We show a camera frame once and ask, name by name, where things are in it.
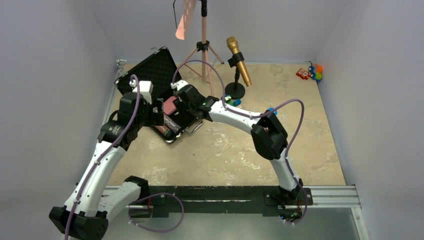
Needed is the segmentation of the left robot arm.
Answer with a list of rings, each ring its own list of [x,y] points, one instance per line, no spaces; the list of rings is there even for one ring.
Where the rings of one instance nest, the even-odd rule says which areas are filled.
[[[113,194],[103,192],[130,144],[142,127],[164,122],[163,100],[152,99],[150,93],[125,93],[107,122],[100,128],[95,151],[80,182],[63,206],[54,206],[49,219],[67,240],[101,240],[109,223],[128,204],[142,205],[150,198],[149,183],[137,177],[127,177]]]

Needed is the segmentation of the blue small blind button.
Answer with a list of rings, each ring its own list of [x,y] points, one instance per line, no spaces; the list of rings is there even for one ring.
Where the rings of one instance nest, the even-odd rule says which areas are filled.
[[[274,110],[274,108],[272,108],[272,107],[268,108],[267,111],[272,112],[275,115],[278,114],[278,111],[277,110]]]

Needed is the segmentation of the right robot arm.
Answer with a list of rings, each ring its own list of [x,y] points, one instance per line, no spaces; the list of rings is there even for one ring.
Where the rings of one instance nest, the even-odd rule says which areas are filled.
[[[270,161],[276,174],[278,191],[273,198],[278,203],[305,207],[313,204],[290,163],[289,149],[293,142],[288,141],[287,131],[272,111],[251,112],[231,106],[223,99],[205,97],[184,80],[170,86],[187,111],[198,119],[226,124],[251,136],[256,152]]]

